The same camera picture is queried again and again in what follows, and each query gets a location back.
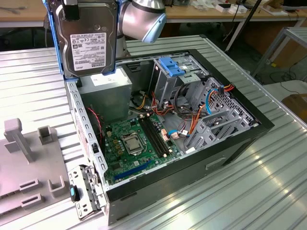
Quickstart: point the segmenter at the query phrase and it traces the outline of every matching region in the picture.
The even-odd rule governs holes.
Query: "sticker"
[[[114,82],[128,82],[128,78],[123,74],[121,69],[116,69],[115,73],[109,75],[94,74],[91,76],[94,86],[105,85]]]
[[[106,66],[106,33],[71,34],[75,71]]]

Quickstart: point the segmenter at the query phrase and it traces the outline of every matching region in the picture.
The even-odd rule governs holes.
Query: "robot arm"
[[[119,15],[118,34],[153,43],[165,23],[165,7],[161,0],[126,0]]]
[[[153,43],[166,23],[162,0],[43,0],[65,80],[113,73],[124,35]]]

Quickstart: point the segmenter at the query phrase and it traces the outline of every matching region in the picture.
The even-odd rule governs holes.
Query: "red wire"
[[[99,118],[98,118],[98,115],[91,109],[91,108],[86,108],[88,109],[89,111],[92,112],[92,114],[94,114],[94,116],[96,117],[96,120],[98,122],[98,126],[99,126],[99,132],[100,132],[100,145],[102,145],[102,128],[101,128],[101,124],[100,124],[100,121],[99,121]]]

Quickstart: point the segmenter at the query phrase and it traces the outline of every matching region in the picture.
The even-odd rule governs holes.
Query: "aluminum worktable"
[[[274,124],[235,162],[107,227],[98,214],[83,222],[70,198],[4,229],[306,229],[306,124],[275,100],[212,42],[200,36],[128,42],[132,55],[198,49]],[[58,132],[67,170],[84,163],[64,82],[52,48],[0,54],[0,134],[19,117],[24,132],[50,125]]]

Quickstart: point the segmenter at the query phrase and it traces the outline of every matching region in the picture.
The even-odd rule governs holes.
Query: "cable connector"
[[[142,95],[142,96],[144,96],[144,95],[145,95],[145,92],[144,92],[144,91],[142,91],[142,90],[140,90],[140,91],[139,91],[139,93],[140,93],[140,95]]]
[[[224,86],[221,85],[219,88],[218,88],[218,92],[220,95],[223,95],[224,94]]]

